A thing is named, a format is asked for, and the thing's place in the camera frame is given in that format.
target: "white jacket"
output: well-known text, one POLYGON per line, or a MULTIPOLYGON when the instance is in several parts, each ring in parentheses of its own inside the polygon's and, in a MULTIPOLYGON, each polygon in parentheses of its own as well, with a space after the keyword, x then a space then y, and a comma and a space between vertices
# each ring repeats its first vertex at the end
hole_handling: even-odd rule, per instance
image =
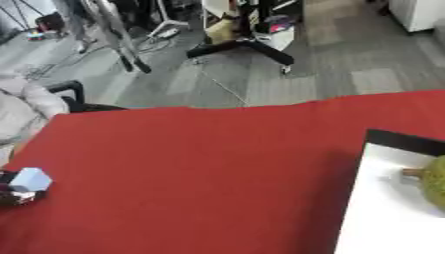
POLYGON ((0 166, 8 162, 15 143, 38 133, 67 105, 43 87, 0 74, 0 166))

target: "white stand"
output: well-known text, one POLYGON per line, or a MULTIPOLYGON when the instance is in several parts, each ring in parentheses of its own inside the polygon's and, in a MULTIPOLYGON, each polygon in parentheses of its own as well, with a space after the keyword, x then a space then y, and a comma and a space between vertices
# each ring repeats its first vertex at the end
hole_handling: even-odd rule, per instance
POLYGON ((165 10, 164 1, 157 0, 157 2, 158 2, 159 9, 161 11, 162 19, 164 21, 161 24, 159 24, 159 26, 148 35, 148 37, 154 37, 161 30, 163 30, 166 26, 170 26, 170 25, 190 28, 190 25, 188 22, 170 19, 170 17, 167 14, 167 11, 165 10))

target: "person's sleeve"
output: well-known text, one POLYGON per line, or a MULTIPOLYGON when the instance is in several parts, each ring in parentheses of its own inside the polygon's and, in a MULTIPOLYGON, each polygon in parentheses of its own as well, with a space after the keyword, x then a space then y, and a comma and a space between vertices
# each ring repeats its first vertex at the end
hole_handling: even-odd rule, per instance
POLYGON ((23 99, 47 119, 69 112, 67 105, 58 96, 49 93, 43 87, 29 83, 20 77, 3 77, 0 78, 0 89, 23 99))

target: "red table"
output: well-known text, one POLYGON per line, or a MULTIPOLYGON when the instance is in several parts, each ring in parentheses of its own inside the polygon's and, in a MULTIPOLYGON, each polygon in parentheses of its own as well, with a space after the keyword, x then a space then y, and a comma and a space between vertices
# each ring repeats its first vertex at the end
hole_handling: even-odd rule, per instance
POLYGON ((445 139, 444 103, 428 91, 59 116, 8 166, 56 182, 0 212, 0 253, 332 253, 366 129, 445 139))

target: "green fruit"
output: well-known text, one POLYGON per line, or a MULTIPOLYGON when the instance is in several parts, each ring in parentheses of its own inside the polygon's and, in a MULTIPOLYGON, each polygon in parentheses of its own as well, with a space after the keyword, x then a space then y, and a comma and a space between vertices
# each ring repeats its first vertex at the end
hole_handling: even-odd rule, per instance
POLYGON ((426 199, 445 210, 445 156, 438 157, 423 170, 405 169, 403 174, 419 177, 426 199))

